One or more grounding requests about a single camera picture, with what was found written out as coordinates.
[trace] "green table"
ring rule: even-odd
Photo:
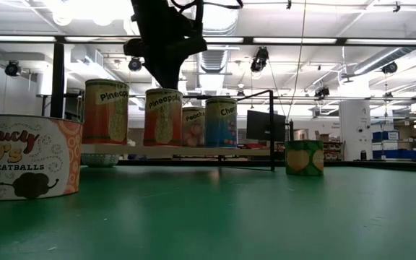
[[[82,169],[78,194],[0,201],[1,259],[416,259],[416,173]]]

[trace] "wall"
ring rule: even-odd
[[[0,67],[0,113],[41,115],[41,99],[36,97],[37,85],[23,77],[7,77]]]

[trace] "can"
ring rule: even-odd
[[[82,128],[60,118],[0,115],[0,200],[77,192]]]
[[[237,147],[237,100],[228,97],[207,100],[205,145]]]
[[[324,143],[322,141],[285,142],[288,175],[321,176],[324,174]]]
[[[144,146],[181,146],[182,93],[171,89],[145,92]]]
[[[129,86],[109,79],[86,81],[83,144],[127,142]]]
[[[184,147],[203,147],[205,144],[205,109],[182,109],[182,135]]]

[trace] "ceiling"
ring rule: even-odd
[[[53,21],[52,8],[46,8],[55,1],[58,0],[0,0],[0,34],[132,35],[137,31],[137,26],[131,25],[129,21],[129,17],[133,13],[129,0],[107,1],[107,6],[99,8],[102,13],[98,13],[97,8],[92,9],[92,7],[84,5],[82,8],[88,8],[87,11],[73,11],[87,12],[87,14],[78,14],[78,19],[74,18],[66,26],[57,25]],[[236,4],[235,0],[217,0],[216,2]],[[238,13],[238,23],[234,35],[301,37],[303,33],[303,36],[308,37],[409,37],[412,32],[416,31],[416,0],[398,2],[401,9],[399,12],[393,12],[395,1],[388,0],[308,0],[306,6],[304,0],[293,0],[290,9],[287,9],[286,1],[244,0],[245,6]],[[93,19],[110,12],[114,13],[114,20],[109,25],[99,26],[93,21]],[[243,89],[247,95],[251,93],[252,89],[253,92],[279,90],[281,95],[292,95],[293,90],[296,89],[295,95],[297,96],[306,94],[312,96],[313,91],[320,86],[319,84],[313,85],[313,83],[326,74],[322,85],[329,87],[331,95],[338,95],[337,71],[343,70],[344,72],[343,64],[348,66],[358,64],[384,49],[351,46],[344,48],[304,46],[300,49],[299,46],[266,45],[269,51],[269,62],[261,72],[261,77],[252,79],[249,67],[258,46],[231,46],[238,48],[231,51],[228,56],[227,74],[223,81],[223,87],[232,95],[238,91],[238,85],[241,83],[244,84]],[[138,72],[129,71],[129,57],[125,57],[123,54],[122,46],[89,45],[88,48],[99,50],[105,58],[104,67],[115,78],[129,82],[131,87],[134,86],[135,93],[142,94],[150,88],[151,75],[145,68]],[[26,62],[21,61],[21,65],[27,69],[44,69],[53,58],[53,46],[49,44],[0,43],[0,62],[5,60],[5,55],[8,53],[17,53],[21,57],[24,54],[27,55]],[[45,58],[37,63],[36,60],[33,61],[29,58],[33,53],[42,53]],[[401,89],[400,87],[408,87],[416,82],[416,51],[397,59],[396,63],[399,67],[397,73],[388,75],[386,80],[385,75],[379,71],[373,71],[364,76],[369,82],[372,95],[381,96],[386,91],[398,90]],[[82,81],[98,77],[91,73],[75,71],[74,66],[67,66],[67,69]],[[199,66],[195,56],[186,60],[181,67],[181,72],[187,78],[188,91],[199,89],[197,88],[199,86]],[[397,95],[415,96],[416,86],[407,88]]]

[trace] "duct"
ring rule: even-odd
[[[411,33],[408,38],[416,38],[416,31]],[[402,47],[402,48],[387,48],[384,51],[377,53],[376,55],[366,59],[365,61],[359,63],[354,68],[354,75],[367,74],[372,72],[375,69],[379,69],[382,66],[390,64],[392,61],[395,61],[398,58],[401,58],[413,51],[416,50],[416,47]]]
[[[238,10],[225,9],[218,6],[205,6],[203,18],[203,35],[206,36],[231,36],[234,34],[238,20]],[[213,50],[198,54],[199,71],[210,74],[226,72],[230,51]],[[224,75],[199,75],[201,88],[213,90],[222,87]]]

